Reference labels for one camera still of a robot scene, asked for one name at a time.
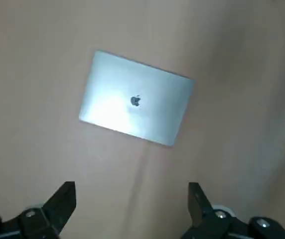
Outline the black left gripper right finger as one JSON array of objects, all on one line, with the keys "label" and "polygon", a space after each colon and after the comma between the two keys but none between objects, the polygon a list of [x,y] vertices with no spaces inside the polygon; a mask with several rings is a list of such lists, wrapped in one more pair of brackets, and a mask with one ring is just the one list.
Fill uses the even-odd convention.
[{"label": "black left gripper right finger", "polygon": [[199,183],[188,184],[188,211],[191,227],[183,239],[285,239],[285,229],[266,217],[239,220],[226,207],[213,207]]}]

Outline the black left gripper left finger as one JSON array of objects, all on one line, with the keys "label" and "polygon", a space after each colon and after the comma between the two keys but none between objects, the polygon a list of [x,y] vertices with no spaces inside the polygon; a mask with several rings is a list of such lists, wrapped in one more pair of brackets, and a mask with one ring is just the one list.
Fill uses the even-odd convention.
[{"label": "black left gripper left finger", "polygon": [[6,222],[0,217],[0,239],[58,239],[76,209],[76,185],[64,182],[42,205]]}]

